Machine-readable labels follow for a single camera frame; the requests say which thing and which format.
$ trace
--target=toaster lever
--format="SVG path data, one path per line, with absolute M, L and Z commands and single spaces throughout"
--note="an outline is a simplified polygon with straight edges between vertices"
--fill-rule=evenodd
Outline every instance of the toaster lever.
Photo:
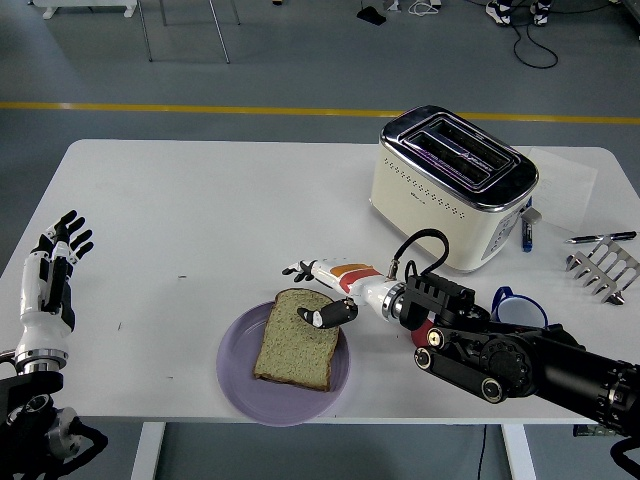
M 542 214 L 533 207 L 525 207 L 522 211 L 522 219 L 529 225 L 535 225 L 542 220 Z

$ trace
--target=yellow floor line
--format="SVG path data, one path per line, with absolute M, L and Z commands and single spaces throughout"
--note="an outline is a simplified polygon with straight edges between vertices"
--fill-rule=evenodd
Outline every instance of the yellow floor line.
M 402 110 L 358 110 L 342 108 L 285 108 L 285 107 L 232 107 L 216 105 L 156 105 L 129 103 L 55 103 L 55 102 L 0 102 L 0 110 L 91 110 L 105 112 L 172 112 L 244 115 L 297 115 L 394 118 Z M 601 117 L 576 115 L 528 115 L 512 113 L 459 112 L 467 120 L 501 122 L 596 123 L 612 125 L 640 125 L 638 117 Z

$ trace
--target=chrome toaster top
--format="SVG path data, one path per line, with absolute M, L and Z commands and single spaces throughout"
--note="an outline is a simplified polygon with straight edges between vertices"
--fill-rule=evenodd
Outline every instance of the chrome toaster top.
M 408 111 L 380 135 L 371 203 L 411 235 L 449 238 L 447 265 L 474 270 L 504 246 L 538 181 L 526 157 L 440 107 Z M 439 256 L 437 240 L 418 242 Z

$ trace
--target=bread slice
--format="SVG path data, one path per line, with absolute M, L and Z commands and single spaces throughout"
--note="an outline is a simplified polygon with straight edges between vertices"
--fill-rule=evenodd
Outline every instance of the bread slice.
M 322 293 L 304 288 L 278 293 L 253 369 L 255 377 L 329 391 L 331 358 L 339 329 L 317 329 L 300 318 L 297 310 L 300 307 L 319 310 L 332 301 Z

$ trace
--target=shoe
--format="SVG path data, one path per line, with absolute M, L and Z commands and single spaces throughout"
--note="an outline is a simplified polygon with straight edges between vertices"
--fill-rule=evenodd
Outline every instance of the shoe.
M 533 2 L 529 11 L 533 15 L 533 24 L 537 27 L 544 27 L 547 24 L 549 9 L 551 5 L 540 5 L 540 2 Z
M 498 2 L 491 1 L 487 3 L 487 15 L 495 20 L 501 27 L 511 25 L 511 8 L 500 5 Z

